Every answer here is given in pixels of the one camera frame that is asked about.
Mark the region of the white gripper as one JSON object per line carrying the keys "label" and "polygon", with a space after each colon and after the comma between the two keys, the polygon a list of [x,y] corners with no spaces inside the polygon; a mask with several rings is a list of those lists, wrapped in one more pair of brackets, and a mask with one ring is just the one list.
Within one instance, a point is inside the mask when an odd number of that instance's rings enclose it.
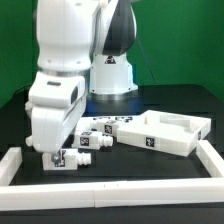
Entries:
{"label": "white gripper", "polygon": [[31,119],[31,136],[26,144],[37,152],[54,154],[53,162],[62,164],[65,151],[60,149],[85,111],[86,95],[86,81],[80,74],[38,72],[25,104]]}

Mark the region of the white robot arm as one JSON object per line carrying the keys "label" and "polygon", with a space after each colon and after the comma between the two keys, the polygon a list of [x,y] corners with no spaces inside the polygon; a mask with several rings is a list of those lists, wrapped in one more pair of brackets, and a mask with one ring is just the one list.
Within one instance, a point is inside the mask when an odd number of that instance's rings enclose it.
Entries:
{"label": "white robot arm", "polygon": [[86,97],[135,91],[126,52],[136,39],[130,0],[38,0],[38,67],[28,102],[26,144],[54,162],[86,108]]}

